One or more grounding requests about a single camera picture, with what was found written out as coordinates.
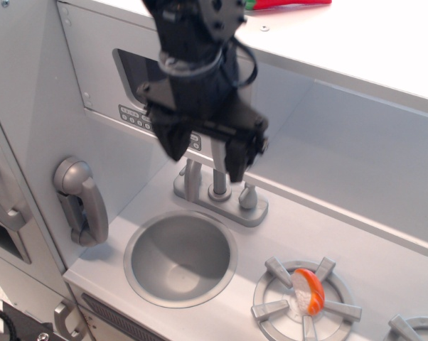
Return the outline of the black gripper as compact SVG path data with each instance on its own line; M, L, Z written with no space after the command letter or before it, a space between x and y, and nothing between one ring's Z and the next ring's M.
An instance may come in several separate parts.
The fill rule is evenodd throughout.
M267 118L239 96L221 71L144 82L137 95L146 100L152 129L174 161L186 152L192 132L205 134L226 143L226 171L231 183L240 183L257 154L267 147Z

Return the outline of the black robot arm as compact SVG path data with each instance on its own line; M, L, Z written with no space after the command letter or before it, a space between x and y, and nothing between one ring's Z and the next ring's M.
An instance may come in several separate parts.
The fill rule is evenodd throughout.
M163 149L179 160L193 132L225 144L220 165L233 183L243 179L258 154L264 153L266 117L238 94L257 77L253 68L241 80L237 50L255 61L253 52L235 37L245 22L243 1L145 1L158 33L159 68L165 79L140 85Z

